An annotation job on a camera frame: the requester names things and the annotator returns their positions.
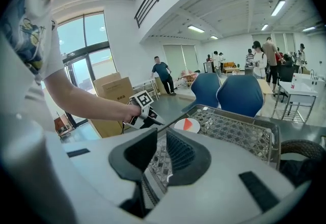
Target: floor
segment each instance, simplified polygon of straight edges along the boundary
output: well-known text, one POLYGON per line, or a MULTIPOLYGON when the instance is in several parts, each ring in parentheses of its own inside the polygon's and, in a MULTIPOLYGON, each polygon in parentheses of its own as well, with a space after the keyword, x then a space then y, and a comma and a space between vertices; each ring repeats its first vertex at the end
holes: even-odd
MULTIPOLYGON (((177 96, 162 95, 158 101, 152 104, 153 109, 166 121, 171 122, 181 116, 181 110, 191 103, 191 99, 195 99, 195 95, 191 89, 187 87, 181 87, 175 91, 177 96)), ((265 99, 265 104, 262 109, 262 114, 265 117, 271 117, 276 98, 272 95, 268 95, 265 99)), ((278 104, 278 109, 285 107, 285 102, 278 104)), ((300 107, 299 112, 305 118, 309 112, 309 108, 300 107)), ((312 109, 310 117, 307 121, 308 125, 326 127, 326 89, 324 93, 316 99, 315 105, 312 109)), ((87 123, 71 132, 70 136, 62 139, 63 143, 79 142, 99 139, 92 126, 87 123)))

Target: white plate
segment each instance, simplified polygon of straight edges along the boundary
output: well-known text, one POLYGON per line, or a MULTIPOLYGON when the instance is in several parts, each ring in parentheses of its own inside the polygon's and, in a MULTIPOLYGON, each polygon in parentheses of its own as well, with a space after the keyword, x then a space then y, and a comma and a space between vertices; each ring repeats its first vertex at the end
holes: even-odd
MULTIPOLYGON (((187 119, 193 124, 187 131, 198 133, 200 130, 200 124, 198 123, 198 121, 196 121, 195 119, 192 119, 192 118, 187 118, 187 119)), ((184 123, 185 123, 185 119, 182 119, 174 125, 174 128, 183 130, 184 123)))

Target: blue chair backrest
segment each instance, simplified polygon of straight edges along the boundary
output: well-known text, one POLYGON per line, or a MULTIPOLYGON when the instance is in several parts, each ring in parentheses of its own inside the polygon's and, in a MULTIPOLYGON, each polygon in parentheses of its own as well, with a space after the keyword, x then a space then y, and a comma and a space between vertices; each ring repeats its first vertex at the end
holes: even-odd
POLYGON ((252 75, 229 76, 216 96, 222 110, 249 117, 255 117, 264 104, 260 85, 252 75))
POLYGON ((191 87, 196 96, 195 103, 217 108, 219 102, 216 92, 220 86, 220 79, 216 73, 199 74, 191 87))

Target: fluorescent light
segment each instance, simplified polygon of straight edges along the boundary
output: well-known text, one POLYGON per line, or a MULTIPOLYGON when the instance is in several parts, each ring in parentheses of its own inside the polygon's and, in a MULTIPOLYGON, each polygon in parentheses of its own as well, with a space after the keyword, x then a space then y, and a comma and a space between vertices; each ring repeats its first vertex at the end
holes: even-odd
POLYGON ((304 29, 302 32, 311 31, 311 30, 314 30, 315 28, 316 28, 315 26, 312 26, 307 29, 304 29))
POLYGON ((204 33, 205 32, 205 31, 203 31, 203 30, 201 30, 201 29, 199 29, 199 28, 197 28, 195 26, 189 26, 188 29, 191 29, 193 31, 197 31, 199 33, 204 33))
POLYGON ((281 10, 281 8, 284 6, 284 4, 285 4, 285 0, 279 0, 271 15, 276 16, 278 12, 281 10))
POLYGON ((265 24, 261 30, 264 31, 267 27, 268 27, 268 24, 265 24))

